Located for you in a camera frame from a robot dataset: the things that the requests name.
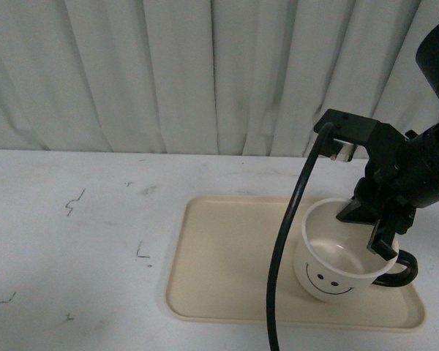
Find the curtain fold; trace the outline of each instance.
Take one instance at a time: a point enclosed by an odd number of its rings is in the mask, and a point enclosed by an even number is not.
[[[438,23],[439,0],[3,0],[0,148],[302,156],[328,108],[422,132]]]

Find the plastic tray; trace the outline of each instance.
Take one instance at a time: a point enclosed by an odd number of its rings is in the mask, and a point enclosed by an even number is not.
[[[277,322],[377,331],[414,331],[426,311],[413,284],[371,286],[351,303],[325,303],[299,284],[292,266],[304,198],[291,227],[277,284]],[[201,196],[187,205],[165,300],[181,320],[264,322],[271,252],[289,198]]]

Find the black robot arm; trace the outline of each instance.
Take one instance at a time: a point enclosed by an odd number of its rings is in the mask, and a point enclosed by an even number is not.
[[[416,62],[439,98],[439,25],[421,43]],[[413,225],[416,208],[439,201],[439,123],[420,135],[408,131],[404,136],[390,124],[327,110],[315,132],[326,122],[335,126],[335,140],[363,146],[369,155],[353,200],[337,218],[374,225],[368,249],[390,260],[397,255],[391,248],[395,233],[405,234]],[[321,152],[334,153],[334,148]]]

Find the mug handle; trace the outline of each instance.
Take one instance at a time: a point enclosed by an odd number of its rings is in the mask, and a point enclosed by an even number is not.
[[[385,273],[372,283],[381,287],[404,287],[410,284],[418,275],[418,261],[411,253],[399,250],[397,263],[406,268],[400,273]]]

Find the table surface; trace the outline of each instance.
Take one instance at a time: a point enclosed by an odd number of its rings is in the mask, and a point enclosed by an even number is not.
[[[267,350],[265,324],[177,320],[164,290],[190,199],[290,196],[303,164],[0,151],[0,350]],[[350,197],[364,164],[319,159],[305,196]],[[399,242],[419,260],[420,330],[282,325],[282,350],[439,350],[439,203],[419,209]]]

